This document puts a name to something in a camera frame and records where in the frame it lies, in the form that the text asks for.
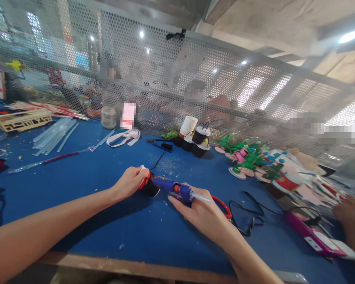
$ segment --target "ribbon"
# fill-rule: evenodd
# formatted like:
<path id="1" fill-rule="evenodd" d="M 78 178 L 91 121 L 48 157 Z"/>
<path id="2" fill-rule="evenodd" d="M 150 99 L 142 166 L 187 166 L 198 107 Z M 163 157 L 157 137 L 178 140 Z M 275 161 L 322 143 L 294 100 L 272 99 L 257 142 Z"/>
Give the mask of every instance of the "ribbon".
<path id="1" fill-rule="evenodd" d="M 124 133 L 118 133 L 118 134 L 116 134 L 116 135 L 113 135 L 113 136 L 109 137 L 109 138 L 107 139 L 107 141 L 106 141 L 106 144 L 107 144 L 108 146 L 114 148 L 114 147 L 118 147 L 118 146 L 121 146 L 121 145 L 125 144 L 126 141 L 128 141 L 128 140 L 130 140 L 130 139 L 133 139 L 133 140 L 131 140 L 131 141 L 128 143 L 129 146 L 132 146 L 132 145 L 135 144 L 135 142 L 138 141 L 138 139 L 140 138 L 140 136 L 141 136 L 141 132 L 140 132 L 139 130 L 132 130 L 132 129 L 130 129 L 130 130 L 125 131 Z M 116 139 L 118 139 L 118 138 L 120 138 L 120 137 L 125 137 L 125 139 L 124 139 L 121 143 L 116 144 L 116 145 L 111 145 L 111 144 L 110 144 L 112 141 L 114 141 L 114 140 L 116 140 Z"/>

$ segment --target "blue workbench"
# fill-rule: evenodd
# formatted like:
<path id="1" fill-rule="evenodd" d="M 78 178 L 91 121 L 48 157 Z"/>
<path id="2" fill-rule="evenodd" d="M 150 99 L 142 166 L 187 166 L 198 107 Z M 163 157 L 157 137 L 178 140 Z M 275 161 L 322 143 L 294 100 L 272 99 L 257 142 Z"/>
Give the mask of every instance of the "blue workbench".
<path id="1" fill-rule="evenodd" d="M 60 154 L 95 145 L 109 133 L 99 121 L 79 123 Z M 6 165 L 17 168 L 58 156 L 57 148 L 49 156 L 34 155 L 37 150 L 32 149 L 32 139 L 44 129 L 19 133 L 0 142 L 0 156 L 7 159 Z M 163 151 L 147 143 L 147 138 L 151 136 L 142 135 L 131 147 L 110 148 L 104 144 L 93 153 L 82 153 L 12 175 L 1 172 L 1 224 L 107 189 L 129 166 L 153 167 Z M 206 188 L 226 204 L 230 200 L 245 201 L 243 206 L 253 208 L 242 193 L 247 190 L 270 209 L 281 210 L 255 178 L 241 181 L 229 173 L 229 165 L 227 158 L 214 149 L 199 159 L 174 147 L 173 153 L 165 153 L 154 173 Z M 233 214 L 246 230 L 252 215 L 236 208 Z M 346 260 L 330 263 L 318 256 L 282 216 L 266 211 L 263 219 L 265 225 L 255 227 L 246 240 L 272 269 L 301 273 L 311 284 L 355 283 L 355 263 Z M 332 233 L 342 237 L 337 226 Z M 164 192 L 154 199 L 137 192 L 82 224 L 53 250 L 234 273 L 221 249 L 185 221 Z"/>

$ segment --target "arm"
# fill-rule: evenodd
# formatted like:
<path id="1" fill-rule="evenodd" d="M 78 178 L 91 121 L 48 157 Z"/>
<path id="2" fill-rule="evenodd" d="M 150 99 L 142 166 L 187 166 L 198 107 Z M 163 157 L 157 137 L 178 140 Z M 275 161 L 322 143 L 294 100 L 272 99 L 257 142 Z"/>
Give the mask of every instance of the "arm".
<path id="1" fill-rule="evenodd" d="M 194 188 L 194 191 L 211 198 L 209 191 L 205 189 Z M 189 222 L 227 253 L 239 283 L 283 283 L 214 202 L 208 204 L 194 199 L 192 208 L 189 208 L 172 196 L 168 199 Z"/>
<path id="2" fill-rule="evenodd" d="M 131 196 L 148 172 L 130 167 L 110 189 L 0 227 L 0 283 L 35 262 L 84 221 Z"/>
<path id="3" fill-rule="evenodd" d="M 355 251 L 355 198 L 347 196 L 341 204 L 333 207 L 333 212 L 342 223 L 346 243 Z"/>

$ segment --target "red container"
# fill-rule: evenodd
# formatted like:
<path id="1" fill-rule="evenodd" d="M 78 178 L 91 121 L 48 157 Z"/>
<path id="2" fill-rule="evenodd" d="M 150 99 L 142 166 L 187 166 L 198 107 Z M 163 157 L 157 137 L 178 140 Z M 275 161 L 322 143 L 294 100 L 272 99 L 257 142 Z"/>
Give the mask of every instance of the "red container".
<path id="1" fill-rule="evenodd" d="M 305 180 L 298 173 L 287 172 L 284 176 L 275 179 L 272 185 L 285 194 L 290 194 L 303 183 Z"/>

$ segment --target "perforated metal mesh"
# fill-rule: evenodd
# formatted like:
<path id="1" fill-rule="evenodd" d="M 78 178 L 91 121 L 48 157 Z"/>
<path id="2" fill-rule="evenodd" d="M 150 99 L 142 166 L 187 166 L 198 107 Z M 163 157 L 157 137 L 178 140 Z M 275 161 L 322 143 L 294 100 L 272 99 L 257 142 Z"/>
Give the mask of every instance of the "perforated metal mesh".
<path id="1" fill-rule="evenodd" d="M 318 144 L 285 124 L 291 112 L 321 111 L 330 125 L 355 126 L 354 87 L 189 31 L 166 40 L 179 32 L 94 1 L 1 0 L 0 67 L 16 99 L 91 116 L 135 100 L 142 131 L 178 130 L 191 115 L 210 122 L 212 144 L 235 133 L 299 147 L 355 177 L 355 144 Z M 13 59 L 25 79 L 4 65 Z"/>

